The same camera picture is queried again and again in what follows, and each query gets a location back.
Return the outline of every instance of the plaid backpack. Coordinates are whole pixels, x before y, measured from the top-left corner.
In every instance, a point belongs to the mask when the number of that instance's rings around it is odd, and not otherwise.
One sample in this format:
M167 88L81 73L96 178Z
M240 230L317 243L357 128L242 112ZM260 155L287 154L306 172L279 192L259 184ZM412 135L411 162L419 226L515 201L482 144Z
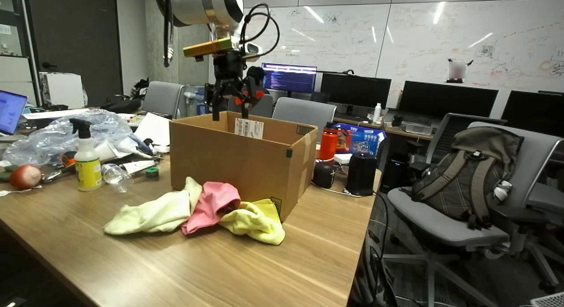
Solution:
M412 188L413 201L467 221L470 229L491 227L488 206L499 204L494 188L515 170L523 137L490 126L455 135L453 152Z

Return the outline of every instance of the backpack strap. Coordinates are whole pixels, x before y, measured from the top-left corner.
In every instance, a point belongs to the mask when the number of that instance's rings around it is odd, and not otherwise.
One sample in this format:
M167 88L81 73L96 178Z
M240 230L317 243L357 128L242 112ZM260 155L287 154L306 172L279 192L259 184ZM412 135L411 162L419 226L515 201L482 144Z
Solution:
M413 191L413 201L424 201L435 196L439 191L442 191L454 178L459 174L466 164L468 157L466 151L459 151L453 162L437 179L431 182L426 187L419 191Z
M472 211L468 219L468 227L470 229L480 229L481 227L488 229L492 226L484 192L484 184L486 182L486 176L494 166L495 161L496 159L491 156L481 161L472 175L470 182L470 203Z

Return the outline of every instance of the clear plastic bottle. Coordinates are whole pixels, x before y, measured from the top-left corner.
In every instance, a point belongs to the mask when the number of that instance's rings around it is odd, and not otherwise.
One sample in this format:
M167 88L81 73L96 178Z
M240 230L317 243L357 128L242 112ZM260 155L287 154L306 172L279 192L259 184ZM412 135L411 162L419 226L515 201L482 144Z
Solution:
M127 187L133 185L131 175L115 164L102 166L102 178L118 192L127 192Z

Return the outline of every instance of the laptop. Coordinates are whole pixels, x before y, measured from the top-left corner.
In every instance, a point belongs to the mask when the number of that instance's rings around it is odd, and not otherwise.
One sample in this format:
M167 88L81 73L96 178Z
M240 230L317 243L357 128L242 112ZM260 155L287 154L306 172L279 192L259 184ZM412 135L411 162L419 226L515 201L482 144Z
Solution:
M0 90L0 136L16 133L28 97Z

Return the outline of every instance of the light yellow towel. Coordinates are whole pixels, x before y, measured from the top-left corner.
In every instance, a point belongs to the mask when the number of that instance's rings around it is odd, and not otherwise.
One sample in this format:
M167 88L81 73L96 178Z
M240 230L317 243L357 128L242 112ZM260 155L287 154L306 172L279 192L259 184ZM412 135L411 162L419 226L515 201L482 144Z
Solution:
M270 199L254 203L242 201L239 209L224 215L219 224L233 234L246 234L253 239L274 245L282 243L286 236L276 206Z
M190 218L200 193L202 186L192 177L186 177L186 185L181 191L165 193L157 200L139 206L123 206L113 220L105 225L104 232L123 235L141 231L173 231Z

